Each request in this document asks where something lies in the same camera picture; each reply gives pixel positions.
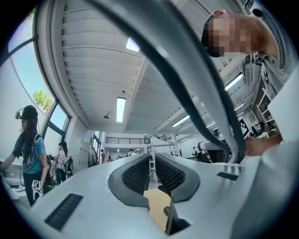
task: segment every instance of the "woman's hair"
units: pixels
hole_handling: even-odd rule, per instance
[[[30,156],[32,144],[37,134],[37,119],[28,119],[26,129],[21,133],[21,148],[25,145],[24,158],[27,159]]]
[[[63,150],[64,150],[65,157],[67,157],[67,147],[63,147],[63,146],[61,146],[61,147],[62,147]]]

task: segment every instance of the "black pants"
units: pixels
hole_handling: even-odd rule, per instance
[[[202,160],[201,160],[201,154],[202,154],[201,152],[197,154],[197,161],[198,162],[202,162]]]
[[[23,178],[24,178],[26,195],[27,195],[28,201],[30,203],[30,206],[32,206],[33,203],[34,203],[33,191],[32,191],[32,182],[33,182],[33,180],[37,180],[37,181],[41,180],[42,171],[38,172],[38,173],[35,173],[35,174],[23,173]]]
[[[61,184],[66,180],[65,172],[62,169],[56,169],[56,182],[57,185]]]

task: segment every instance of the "tree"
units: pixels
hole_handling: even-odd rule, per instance
[[[46,92],[44,89],[40,89],[39,91],[36,91],[33,94],[33,100],[37,105],[42,107],[42,111],[45,114],[49,113],[49,110],[50,110],[53,102],[52,102],[52,98],[48,97],[46,95]]]

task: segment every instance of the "ceiling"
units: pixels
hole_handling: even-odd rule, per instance
[[[209,12],[217,9],[238,11],[244,3],[241,0],[172,2],[199,37]],[[186,113],[163,77],[142,52],[126,49],[128,36],[83,0],[66,1],[61,34],[66,80],[90,129],[143,134],[196,132],[190,119],[172,127]],[[212,61],[221,72],[232,58],[233,54],[212,58]],[[223,78],[224,85],[245,69],[245,62],[236,65],[229,76]],[[228,91],[235,107],[245,102],[237,113],[250,109],[256,97],[259,72],[254,74],[257,70],[249,70],[248,78],[244,77]],[[116,122],[117,97],[126,98],[123,123]],[[195,105],[204,122],[212,123],[213,119],[200,100]],[[110,119],[103,118],[107,113]]]

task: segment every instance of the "hand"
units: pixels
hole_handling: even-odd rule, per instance
[[[43,187],[44,183],[45,183],[45,180],[41,178],[41,188]]]
[[[259,139],[248,137],[245,140],[248,156],[260,156],[270,147],[279,144],[280,142],[274,137]]]

